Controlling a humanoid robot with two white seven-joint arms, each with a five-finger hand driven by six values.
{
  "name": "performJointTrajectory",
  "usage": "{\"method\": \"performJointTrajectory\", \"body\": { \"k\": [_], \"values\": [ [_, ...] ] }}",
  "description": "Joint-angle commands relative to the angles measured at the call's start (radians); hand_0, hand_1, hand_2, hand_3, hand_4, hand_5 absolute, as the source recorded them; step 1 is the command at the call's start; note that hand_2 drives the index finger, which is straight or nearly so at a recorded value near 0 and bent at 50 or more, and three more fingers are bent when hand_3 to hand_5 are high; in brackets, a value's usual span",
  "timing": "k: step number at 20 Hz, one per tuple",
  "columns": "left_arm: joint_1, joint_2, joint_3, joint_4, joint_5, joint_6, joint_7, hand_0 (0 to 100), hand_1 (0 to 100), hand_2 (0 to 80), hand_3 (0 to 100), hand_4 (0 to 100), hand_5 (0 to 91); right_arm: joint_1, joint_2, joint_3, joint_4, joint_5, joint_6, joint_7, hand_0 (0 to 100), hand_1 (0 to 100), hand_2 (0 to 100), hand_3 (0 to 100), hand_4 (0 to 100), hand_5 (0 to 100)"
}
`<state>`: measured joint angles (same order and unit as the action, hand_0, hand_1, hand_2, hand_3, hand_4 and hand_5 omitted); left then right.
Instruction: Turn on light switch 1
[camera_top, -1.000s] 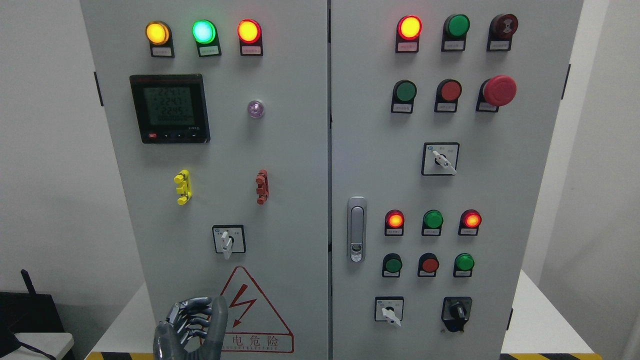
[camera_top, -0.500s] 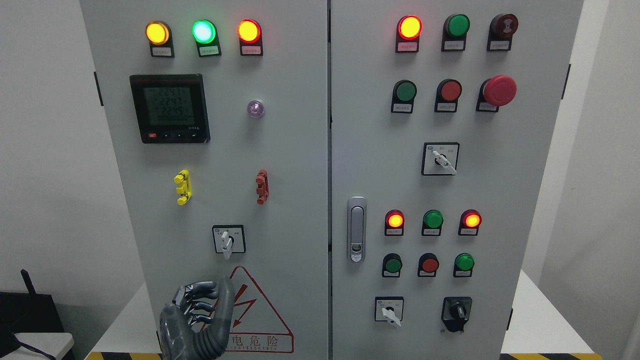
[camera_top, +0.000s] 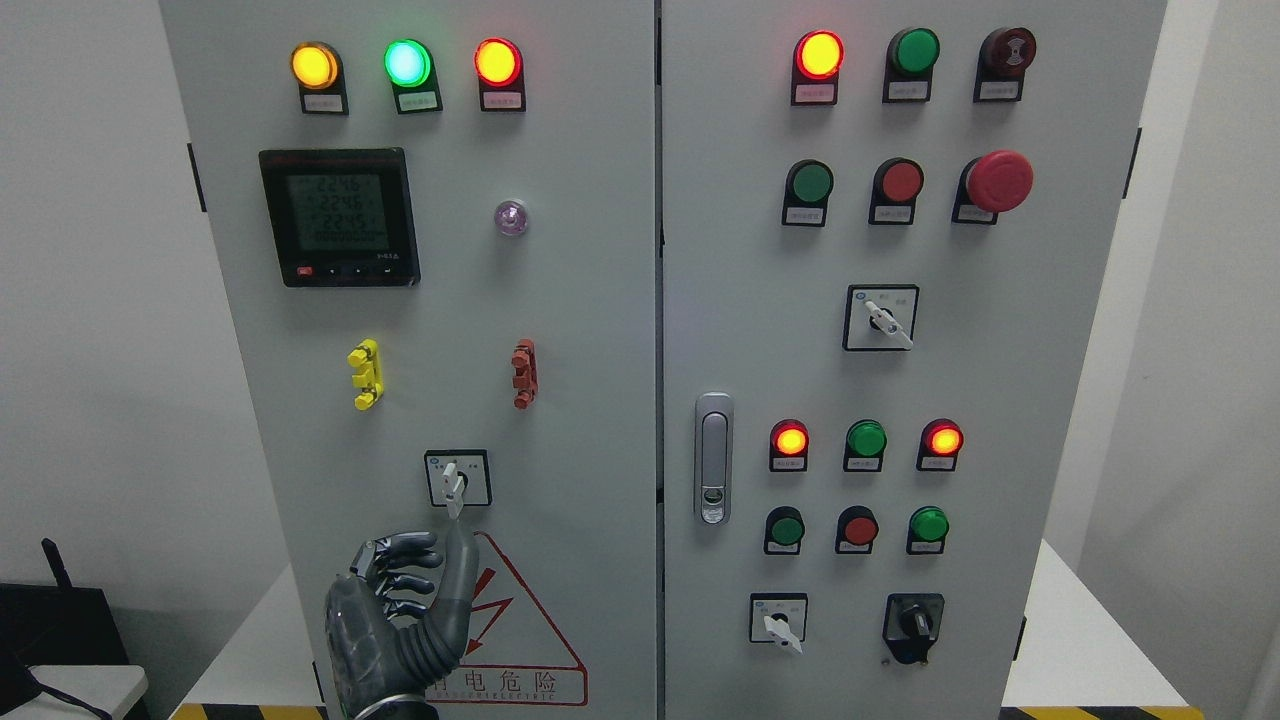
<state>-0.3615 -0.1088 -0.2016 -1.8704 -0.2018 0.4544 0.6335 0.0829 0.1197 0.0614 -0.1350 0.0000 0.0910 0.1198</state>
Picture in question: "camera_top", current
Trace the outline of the dark grey robotic hand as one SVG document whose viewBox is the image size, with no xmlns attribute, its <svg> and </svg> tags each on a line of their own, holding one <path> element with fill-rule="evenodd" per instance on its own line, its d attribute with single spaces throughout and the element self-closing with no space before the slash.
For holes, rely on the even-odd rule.
<svg viewBox="0 0 1280 720">
<path fill-rule="evenodd" d="M 349 573 L 332 583 L 325 628 L 344 717 L 392 696 L 426 700 L 426 688 L 460 666 L 479 552 L 460 519 L 451 524 L 445 551 L 435 544 L 429 530 L 369 539 Z"/>
</svg>

